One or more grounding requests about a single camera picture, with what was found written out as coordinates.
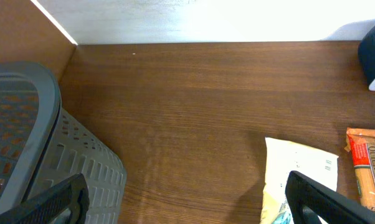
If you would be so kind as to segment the cream white snack bag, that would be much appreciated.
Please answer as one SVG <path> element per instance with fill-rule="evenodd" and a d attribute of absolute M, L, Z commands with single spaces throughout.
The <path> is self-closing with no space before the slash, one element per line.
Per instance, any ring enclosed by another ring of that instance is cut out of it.
<path fill-rule="evenodd" d="M 260 223 L 289 223 L 293 217 L 285 195 L 291 171 L 299 171 L 331 190 L 337 189 L 338 156 L 303 144 L 266 138 L 267 161 Z"/>

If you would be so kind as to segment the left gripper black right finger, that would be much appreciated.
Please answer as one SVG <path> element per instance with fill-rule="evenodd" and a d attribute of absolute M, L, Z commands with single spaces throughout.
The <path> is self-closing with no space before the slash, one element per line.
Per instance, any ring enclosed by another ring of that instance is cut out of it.
<path fill-rule="evenodd" d="M 285 195 L 294 224 L 375 224 L 375 212 L 298 171 L 288 176 Z"/>

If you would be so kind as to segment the orange spaghetti pasta pack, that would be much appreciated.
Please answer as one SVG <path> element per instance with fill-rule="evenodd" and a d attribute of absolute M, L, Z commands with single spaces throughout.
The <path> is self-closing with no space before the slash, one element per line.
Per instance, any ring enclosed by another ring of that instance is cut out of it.
<path fill-rule="evenodd" d="M 353 158 L 361 205 L 375 212 L 375 129 L 348 128 L 346 150 Z"/>

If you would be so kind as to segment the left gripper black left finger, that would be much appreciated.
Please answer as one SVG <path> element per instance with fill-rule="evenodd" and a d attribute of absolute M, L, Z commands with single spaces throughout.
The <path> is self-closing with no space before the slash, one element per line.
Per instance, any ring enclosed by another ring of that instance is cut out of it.
<path fill-rule="evenodd" d="M 66 223 L 84 223 L 89 204 L 85 177 L 75 174 L 0 214 L 0 223 L 50 223 L 66 210 Z"/>

